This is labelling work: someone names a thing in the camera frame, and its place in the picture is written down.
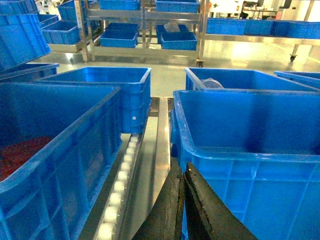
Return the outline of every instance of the white roller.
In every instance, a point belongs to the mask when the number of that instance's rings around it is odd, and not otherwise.
[[[109,206],[120,207],[122,196],[123,195],[119,192],[111,193],[110,199],[109,199]]]
[[[126,149],[126,154],[133,156],[133,155],[135,154],[135,149],[132,148],[132,147],[128,147],[128,148]]]
[[[126,188],[126,182],[124,181],[116,181],[113,186],[113,191],[116,193],[123,193]]]
[[[128,171],[119,171],[118,172],[118,180],[120,181],[127,181],[129,177]]]
[[[130,138],[130,141],[137,143],[137,142],[138,142],[138,137],[137,137],[137,136],[132,136],[132,137]]]
[[[110,224],[116,224],[117,217],[118,217],[118,209],[119,208],[117,206],[108,206],[105,209],[103,222],[110,223]]]
[[[129,162],[123,162],[121,163],[121,170],[122,171],[130,171],[131,169],[131,164]]]
[[[134,158],[133,158],[131,155],[124,155],[123,161],[124,161],[125,163],[131,164],[131,163],[134,161]]]
[[[116,225],[114,223],[101,224],[97,240],[112,240]]]
[[[131,141],[131,142],[129,142],[128,147],[134,149],[134,148],[136,148],[137,143],[138,142],[136,142],[136,141]]]

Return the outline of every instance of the factory floor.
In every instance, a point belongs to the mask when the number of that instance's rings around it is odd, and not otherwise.
[[[268,74],[273,74],[274,71],[320,72],[320,47],[300,46],[295,61],[290,62],[290,53],[292,53],[293,47],[292,45],[207,41],[204,51],[206,58],[204,67],[259,70]],[[151,95],[153,97],[172,97],[173,91],[185,89],[184,69],[195,66],[194,61],[183,58],[172,58],[165,61],[161,59],[97,57],[96,62],[86,64],[80,54],[64,53],[51,53],[35,62],[59,63],[59,73],[85,66],[149,67],[152,68]],[[157,125],[158,119],[149,117],[141,149],[141,167],[135,185],[135,195],[129,203],[130,214],[124,224],[126,234],[122,236],[122,240],[132,238],[152,207]],[[122,136],[124,145],[128,138],[128,135]],[[96,218],[100,218],[99,213],[95,214]]]

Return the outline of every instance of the plastic bag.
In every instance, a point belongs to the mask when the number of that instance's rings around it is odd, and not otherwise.
[[[224,89],[224,86],[222,86],[220,82],[212,79],[211,77],[205,80],[201,80],[201,82],[203,83],[203,85],[210,89]]]
[[[168,33],[176,33],[176,32],[180,32],[180,28],[178,26],[178,24],[174,23],[174,22],[169,22],[164,26],[164,29],[168,32]]]

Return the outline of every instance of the red material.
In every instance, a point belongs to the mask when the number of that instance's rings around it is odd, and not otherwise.
[[[48,136],[40,136],[0,149],[0,157],[3,158],[0,166],[0,181],[9,177],[51,140],[52,138]]]

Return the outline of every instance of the blue crate on shelf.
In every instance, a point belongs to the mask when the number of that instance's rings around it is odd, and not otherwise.
[[[139,24],[111,22],[106,26],[105,30],[137,32],[139,30]]]
[[[122,133],[145,129],[151,104],[151,69],[139,67],[84,67],[37,80],[40,83],[121,87]]]
[[[26,63],[0,72],[0,83],[31,82],[57,74],[58,63]]]
[[[78,24],[73,21],[57,21],[41,29],[48,44],[74,45],[80,42]]]
[[[189,32],[189,29],[186,25],[184,24],[179,24],[178,25],[180,32]],[[157,25],[156,26],[156,38],[158,40],[158,44],[161,44],[161,34],[166,33],[166,28],[164,25]]]
[[[320,39],[319,29],[320,22],[290,21],[286,36],[296,39]]]
[[[275,22],[272,20],[245,20],[244,34],[269,36],[272,33]]]
[[[50,52],[36,14],[0,15],[0,71],[33,61]]]
[[[122,143],[119,90],[0,84],[0,148],[53,138],[0,182],[0,239],[78,239]]]
[[[173,97],[171,142],[182,169],[192,162],[259,240],[318,238],[318,93],[175,91]]]
[[[135,48],[138,45],[137,31],[106,30],[100,37],[102,47]]]
[[[197,13],[198,8],[198,0],[155,0],[158,12]]]
[[[51,15],[51,14],[38,14],[40,28],[44,28],[50,24],[59,21],[58,15]]]
[[[197,37],[193,32],[163,32],[162,49],[189,50],[197,49]]]
[[[207,34],[243,35],[245,19],[208,18]]]
[[[88,1],[89,7],[92,7],[96,3],[97,3],[97,1],[95,1],[95,0]],[[86,19],[87,12],[86,12],[84,1],[81,1],[81,6],[82,6],[83,18]],[[57,6],[57,8],[58,8],[58,11],[60,13],[60,17],[62,20],[72,21],[72,22],[77,21],[76,6],[75,6],[74,0],[66,1],[66,2],[62,3],[61,5]]]
[[[275,71],[281,78],[320,89],[320,72]]]
[[[218,83],[223,87],[222,91],[319,91],[315,87],[255,70],[186,68],[185,73],[186,90],[216,90]]]
[[[37,12],[35,0],[0,0],[2,15],[36,14]]]
[[[140,0],[98,0],[104,10],[139,10]]]

